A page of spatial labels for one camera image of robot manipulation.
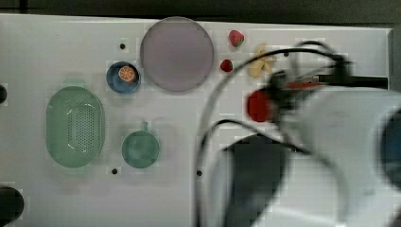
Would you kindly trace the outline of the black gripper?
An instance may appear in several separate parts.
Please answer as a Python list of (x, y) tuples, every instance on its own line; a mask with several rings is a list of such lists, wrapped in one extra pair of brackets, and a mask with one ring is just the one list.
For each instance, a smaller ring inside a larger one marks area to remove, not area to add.
[(267, 94), (273, 103), (272, 123), (281, 125), (284, 116), (295, 109), (294, 98), (301, 91), (303, 84), (299, 81), (289, 81), (285, 71), (273, 73), (267, 87)]

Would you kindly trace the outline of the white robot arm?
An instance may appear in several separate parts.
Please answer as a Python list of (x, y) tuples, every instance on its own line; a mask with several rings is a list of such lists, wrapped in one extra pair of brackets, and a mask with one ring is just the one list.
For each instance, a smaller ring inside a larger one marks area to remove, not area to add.
[(202, 138), (197, 227), (400, 227), (400, 95), (272, 84), (273, 124)]

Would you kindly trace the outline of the black cylinder robot base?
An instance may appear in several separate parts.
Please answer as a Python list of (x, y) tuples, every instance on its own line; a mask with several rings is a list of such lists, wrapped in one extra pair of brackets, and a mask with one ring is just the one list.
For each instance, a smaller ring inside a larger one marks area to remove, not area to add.
[(7, 100), (7, 97), (7, 89), (3, 85), (0, 85), (0, 104), (4, 103)]

